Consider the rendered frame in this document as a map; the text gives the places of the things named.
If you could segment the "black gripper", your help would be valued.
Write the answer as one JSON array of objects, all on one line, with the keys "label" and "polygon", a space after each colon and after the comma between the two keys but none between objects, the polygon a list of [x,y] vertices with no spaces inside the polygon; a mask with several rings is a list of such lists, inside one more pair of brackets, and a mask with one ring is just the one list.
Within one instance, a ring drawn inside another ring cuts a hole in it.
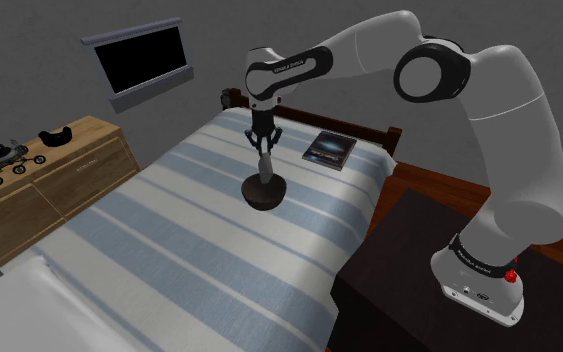
[{"label": "black gripper", "polygon": [[244,132],[249,143],[262,155],[262,138],[266,139],[266,153],[271,154],[273,147],[279,142],[283,133],[281,127],[274,125],[274,110],[253,110],[252,130]]}]

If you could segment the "grey cylindrical shaker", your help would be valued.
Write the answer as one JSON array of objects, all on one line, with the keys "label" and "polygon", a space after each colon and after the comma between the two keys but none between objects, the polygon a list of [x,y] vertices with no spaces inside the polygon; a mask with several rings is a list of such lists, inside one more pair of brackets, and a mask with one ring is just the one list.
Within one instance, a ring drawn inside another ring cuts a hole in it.
[{"label": "grey cylindrical shaker", "polygon": [[259,170],[259,177],[261,183],[262,184],[269,183],[272,177],[274,176],[274,170],[272,167],[271,157],[269,153],[263,152],[260,155],[258,161],[258,170]]}]

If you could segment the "dark brown bowl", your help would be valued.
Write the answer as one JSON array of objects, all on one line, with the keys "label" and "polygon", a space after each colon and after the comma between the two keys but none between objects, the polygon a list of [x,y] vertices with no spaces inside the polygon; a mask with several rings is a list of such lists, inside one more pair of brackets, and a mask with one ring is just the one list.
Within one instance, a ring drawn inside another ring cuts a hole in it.
[{"label": "dark brown bowl", "polygon": [[268,183],[262,183],[259,174],[246,178],[241,193],[246,202],[255,210],[269,211],[276,208],[284,199],[287,190],[285,179],[274,174]]}]

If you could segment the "dark blue book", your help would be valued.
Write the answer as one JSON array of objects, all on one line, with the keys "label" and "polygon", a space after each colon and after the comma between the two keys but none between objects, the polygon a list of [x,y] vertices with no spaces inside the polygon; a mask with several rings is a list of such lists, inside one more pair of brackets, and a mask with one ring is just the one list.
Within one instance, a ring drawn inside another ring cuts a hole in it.
[{"label": "dark blue book", "polygon": [[356,142],[354,138],[321,131],[304,152],[302,159],[341,171]]}]

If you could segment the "bed with striped blue blanket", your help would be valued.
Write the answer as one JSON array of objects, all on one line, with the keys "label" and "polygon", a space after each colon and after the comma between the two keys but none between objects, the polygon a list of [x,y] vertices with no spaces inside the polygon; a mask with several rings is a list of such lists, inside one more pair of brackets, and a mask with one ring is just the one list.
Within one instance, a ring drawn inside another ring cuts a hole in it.
[{"label": "bed with striped blue blanket", "polygon": [[302,159],[318,129],[287,119],[273,152],[287,182],[274,209],[242,182],[257,154],[231,108],[16,256],[42,256],[138,352],[324,352],[330,291],[363,242],[395,162],[360,139],[343,169]]}]

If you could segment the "grey framed dark window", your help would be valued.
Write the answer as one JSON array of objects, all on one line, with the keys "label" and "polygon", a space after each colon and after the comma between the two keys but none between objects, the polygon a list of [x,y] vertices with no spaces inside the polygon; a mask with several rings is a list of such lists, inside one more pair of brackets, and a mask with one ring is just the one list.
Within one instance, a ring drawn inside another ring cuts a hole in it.
[{"label": "grey framed dark window", "polygon": [[119,114],[194,79],[179,17],[82,37],[101,74],[107,99]]}]

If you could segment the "wooden chest of drawers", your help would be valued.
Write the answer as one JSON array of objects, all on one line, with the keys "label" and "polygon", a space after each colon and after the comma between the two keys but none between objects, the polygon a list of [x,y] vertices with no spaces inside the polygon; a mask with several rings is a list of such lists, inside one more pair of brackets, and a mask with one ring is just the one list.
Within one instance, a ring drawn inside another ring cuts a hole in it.
[{"label": "wooden chest of drawers", "polygon": [[22,175],[11,166],[0,173],[0,266],[140,171],[120,127],[93,116],[67,126],[72,140],[63,146],[39,137],[23,143],[26,157],[44,155],[44,164],[29,161]]}]

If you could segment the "dark robot stand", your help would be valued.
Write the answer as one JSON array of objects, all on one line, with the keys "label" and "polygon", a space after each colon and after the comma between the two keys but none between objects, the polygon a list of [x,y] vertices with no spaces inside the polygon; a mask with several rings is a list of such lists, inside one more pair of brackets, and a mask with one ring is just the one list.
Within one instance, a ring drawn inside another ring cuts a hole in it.
[{"label": "dark robot stand", "polygon": [[563,352],[563,265],[519,255],[522,319],[500,324],[447,298],[430,259],[468,218],[412,189],[338,272],[332,352]]}]

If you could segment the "black curved object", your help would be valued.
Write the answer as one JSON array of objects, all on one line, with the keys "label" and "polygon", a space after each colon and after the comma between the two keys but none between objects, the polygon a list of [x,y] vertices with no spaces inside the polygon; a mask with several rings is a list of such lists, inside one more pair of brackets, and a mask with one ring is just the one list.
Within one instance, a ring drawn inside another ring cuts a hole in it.
[{"label": "black curved object", "polygon": [[68,144],[72,140],[72,129],[68,126],[64,126],[62,131],[58,133],[41,131],[38,137],[45,146],[52,148],[60,147]]}]

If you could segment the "grey toy rover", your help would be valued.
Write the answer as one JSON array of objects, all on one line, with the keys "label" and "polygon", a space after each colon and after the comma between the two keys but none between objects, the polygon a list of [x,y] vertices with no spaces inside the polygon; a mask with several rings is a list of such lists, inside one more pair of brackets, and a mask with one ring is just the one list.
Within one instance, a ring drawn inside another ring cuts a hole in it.
[{"label": "grey toy rover", "polygon": [[[44,155],[36,155],[33,158],[27,158],[26,155],[28,152],[29,148],[27,146],[19,144],[16,141],[13,141],[11,146],[0,144],[0,173],[4,168],[11,166],[14,174],[22,175],[26,172],[25,164],[27,162],[32,161],[37,165],[46,162]],[[0,177],[0,186],[3,183],[4,180]]]}]

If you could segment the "white pillow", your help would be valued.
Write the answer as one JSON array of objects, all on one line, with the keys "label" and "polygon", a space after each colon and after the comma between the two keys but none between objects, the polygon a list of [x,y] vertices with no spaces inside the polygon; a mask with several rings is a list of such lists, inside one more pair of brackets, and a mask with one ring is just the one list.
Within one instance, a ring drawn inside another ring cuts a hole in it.
[{"label": "white pillow", "polygon": [[0,352],[138,352],[42,256],[0,277]]}]

